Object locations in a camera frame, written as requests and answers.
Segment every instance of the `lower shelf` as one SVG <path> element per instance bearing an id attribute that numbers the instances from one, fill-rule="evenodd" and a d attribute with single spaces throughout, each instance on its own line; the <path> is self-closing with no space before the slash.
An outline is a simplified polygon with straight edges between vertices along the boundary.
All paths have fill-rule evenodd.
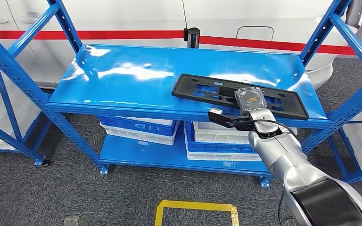
<path id="1" fill-rule="evenodd" d="M 161 167 L 270 176 L 262 161 L 200 161 L 188 160 L 182 129 L 177 130 L 174 145 L 162 145 L 107 135 L 99 162 L 115 165 Z"/>

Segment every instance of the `blue shelf surface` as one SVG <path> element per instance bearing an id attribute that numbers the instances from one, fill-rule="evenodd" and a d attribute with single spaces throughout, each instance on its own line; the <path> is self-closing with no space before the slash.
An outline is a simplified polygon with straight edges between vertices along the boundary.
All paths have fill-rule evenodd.
<path id="1" fill-rule="evenodd" d="M 329 125 L 301 59 L 294 54 L 83 45 L 48 106 L 68 113 L 208 121 L 213 104 L 171 96 L 183 73 L 296 91 L 309 121 L 321 124 L 317 128 Z M 238 114 L 236 109 L 217 108 Z"/>
<path id="2" fill-rule="evenodd" d="M 262 161 L 188 160 L 182 128 L 184 128 L 183 122 L 178 127 L 175 142 L 172 146 L 106 135 L 99 162 L 116 165 L 270 176 Z"/>

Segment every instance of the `black cylindrical object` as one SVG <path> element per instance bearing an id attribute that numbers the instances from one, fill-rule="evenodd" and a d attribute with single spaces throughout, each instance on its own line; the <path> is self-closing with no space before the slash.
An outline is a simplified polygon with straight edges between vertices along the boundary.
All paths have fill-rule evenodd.
<path id="1" fill-rule="evenodd" d="M 199 48 L 200 30 L 196 27 L 188 29 L 187 48 Z"/>

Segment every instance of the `red stripe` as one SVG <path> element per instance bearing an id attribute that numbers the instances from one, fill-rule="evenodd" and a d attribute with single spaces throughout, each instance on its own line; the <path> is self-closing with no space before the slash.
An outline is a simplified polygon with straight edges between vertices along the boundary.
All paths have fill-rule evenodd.
<path id="1" fill-rule="evenodd" d="M 0 31 L 0 39 L 18 39 L 24 31 Z M 108 39 L 176 39 L 183 37 L 183 31 L 77 31 L 82 40 L 108 40 Z M 65 40 L 63 31 L 40 31 L 36 40 Z M 264 41 L 235 39 L 212 36 L 200 36 L 200 44 L 237 46 L 248 48 L 264 48 L 278 50 L 301 51 L 305 44 L 282 41 Z M 321 45 L 319 53 L 355 55 L 349 46 Z"/>
<path id="2" fill-rule="evenodd" d="M 0 31 L 0 39 L 18 39 L 24 31 Z M 77 31 L 80 39 L 176 39 L 184 31 Z M 66 40 L 63 31 L 40 31 L 35 40 Z"/>
<path id="3" fill-rule="evenodd" d="M 305 44 L 303 43 L 235 39 L 235 38 L 223 38 L 223 37 L 212 37 L 212 36 L 200 36 L 199 43 L 210 44 L 210 45 L 221 45 L 221 46 L 237 46 L 237 47 L 265 48 L 265 49 L 292 50 L 292 51 L 302 51 L 303 47 L 305 46 Z M 356 55 L 350 46 L 321 45 L 317 50 L 317 52 L 343 54 L 343 55 Z"/>

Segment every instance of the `floor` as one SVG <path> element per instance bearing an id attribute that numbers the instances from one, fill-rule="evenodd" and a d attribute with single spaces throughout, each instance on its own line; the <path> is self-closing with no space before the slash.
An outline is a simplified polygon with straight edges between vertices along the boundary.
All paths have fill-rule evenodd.
<path id="1" fill-rule="evenodd" d="M 318 90 L 327 111 L 338 108 L 362 85 L 358 59 L 337 58 L 333 65 L 334 75 Z M 66 118 L 100 150 L 105 132 L 95 116 L 67 114 Z M 302 138 L 307 131 L 299 134 Z M 343 150 L 341 140 L 335 138 Z M 163 199 L 232 204 L 238 208 L 240 225 L 278 225 L 281 183 L 277 180 L 270 188 L 261 188 L 255 177 L 128 166 L 112 166 L 102 176 L 55 126 L 50 127 L 40 152 L 54 164 L 35 167 L 21 155 L 0 153 L 0 226 L 61 226 L 70 216 L 80 216 L 81 226 L 151 226 Z M 309 160 L 340 177 L 326 143 L 315 148 Z M 353 186 L 362 195 L 362 182 Z M 287 214 L 284 207 L 282 216 Z M 230 224 L 229 212 L 165 209 L 162 225 Z"/>

